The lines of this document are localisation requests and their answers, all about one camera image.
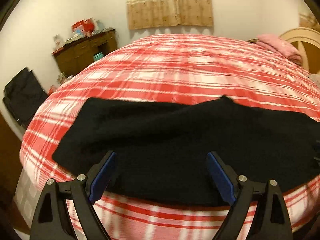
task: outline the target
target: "turquoise container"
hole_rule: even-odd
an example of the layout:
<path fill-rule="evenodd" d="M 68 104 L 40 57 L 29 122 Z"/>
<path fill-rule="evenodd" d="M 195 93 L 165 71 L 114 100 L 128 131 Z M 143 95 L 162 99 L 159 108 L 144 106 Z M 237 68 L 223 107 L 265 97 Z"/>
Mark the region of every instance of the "turquoise container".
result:
<path fill-rule="evenodd" d="M 103 57 L 104 57 L 103 53 L 100 52 L 100 53 L 93 56 L 93 61 L 97 61 L 99 59 L 102 59 Z"/>

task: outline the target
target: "black garment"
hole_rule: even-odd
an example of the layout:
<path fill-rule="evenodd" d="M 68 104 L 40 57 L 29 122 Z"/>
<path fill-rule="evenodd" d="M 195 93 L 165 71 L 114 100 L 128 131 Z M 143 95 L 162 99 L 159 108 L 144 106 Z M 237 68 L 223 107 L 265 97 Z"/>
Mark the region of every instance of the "black garment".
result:
<path fill-rule="evenodd" d="M 220 206 L 208 152 L 253 181 L 275 179 L 285 192 L 319 174 L 317 139 L 320 124 L 305 114 L 242 106 L 225 96 L 193 106 L 89 98 L 52 158 L 77 175 L 112 149 L 118 167 L 108 191 Z"/>
<path fill-rule="evenodd" d="M 2 101 L 18 124 L 27 128 L 47 98 L 33 71 L 24 68 L 5 86 Z"/>

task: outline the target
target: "blue pad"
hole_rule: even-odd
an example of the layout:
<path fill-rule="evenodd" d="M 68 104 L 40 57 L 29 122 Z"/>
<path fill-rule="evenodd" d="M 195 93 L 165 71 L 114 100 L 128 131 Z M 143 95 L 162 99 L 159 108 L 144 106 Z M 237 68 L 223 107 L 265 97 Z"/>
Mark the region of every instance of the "blue pad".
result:
<path fill-rule="evenodd" d="M 111 174 L 115 169 L 115 159 L 116 153 L 113 152 L 107 159 L 107 161 L 104 163 L 97 176 L 92 181 L 89 195 L 89 201 L 92 204 L 94 204 L 94 202 L 96 202 L 97 200 L 101 199 L 103 192 L 110 181 Z"/>
<path fill-rule="evenodd" d="M 236 201 L 232 182 L 212 153 L 207 154 L 206 164 L 223 201 L 228 202 L 232 206 Z"/>

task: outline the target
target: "beige curtain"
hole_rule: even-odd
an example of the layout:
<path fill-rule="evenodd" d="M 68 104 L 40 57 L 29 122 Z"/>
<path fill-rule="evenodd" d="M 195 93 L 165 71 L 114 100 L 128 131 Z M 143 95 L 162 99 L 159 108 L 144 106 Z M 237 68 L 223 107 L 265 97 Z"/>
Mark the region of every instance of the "beige curtain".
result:
<path fill-rule="evenodd" d="M 129 29 L 213 26 L 211 0 L 127 0 Z"/>

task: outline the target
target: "patterned curtain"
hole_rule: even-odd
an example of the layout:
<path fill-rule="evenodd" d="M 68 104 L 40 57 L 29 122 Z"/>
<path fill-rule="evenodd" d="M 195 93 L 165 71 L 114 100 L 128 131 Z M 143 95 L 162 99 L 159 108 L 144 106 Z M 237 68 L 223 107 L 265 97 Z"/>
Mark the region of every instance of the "patterned curtain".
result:
<path fill-rule="evenodd" d="M 211 0 L 127 0 L 129 29 L 213 26 Z"/>

